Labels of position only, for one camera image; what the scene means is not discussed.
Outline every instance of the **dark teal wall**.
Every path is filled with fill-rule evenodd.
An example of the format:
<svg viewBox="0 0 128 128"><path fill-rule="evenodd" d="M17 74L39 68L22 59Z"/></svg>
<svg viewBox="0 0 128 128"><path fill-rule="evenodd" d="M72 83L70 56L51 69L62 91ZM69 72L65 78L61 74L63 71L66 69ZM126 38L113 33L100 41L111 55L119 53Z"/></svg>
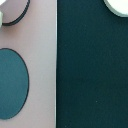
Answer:
<svg viewBox="0 0 128 128"><path fill-rule="evenodd" d="M57 128L128 128L128 18L58 0L57 57Z"/></svg>

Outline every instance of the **circular window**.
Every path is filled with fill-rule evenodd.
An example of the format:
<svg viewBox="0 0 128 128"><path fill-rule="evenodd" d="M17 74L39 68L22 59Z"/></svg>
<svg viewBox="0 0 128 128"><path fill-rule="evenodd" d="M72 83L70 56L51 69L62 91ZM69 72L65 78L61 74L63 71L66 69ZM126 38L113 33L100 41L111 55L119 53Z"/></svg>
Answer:
<svg viewBox="0 0 128 128"><path fill-rule="evenodd" d="M23 108L29 90L27 67L19 54L0 50L0 119L10 119Z"/></svg>

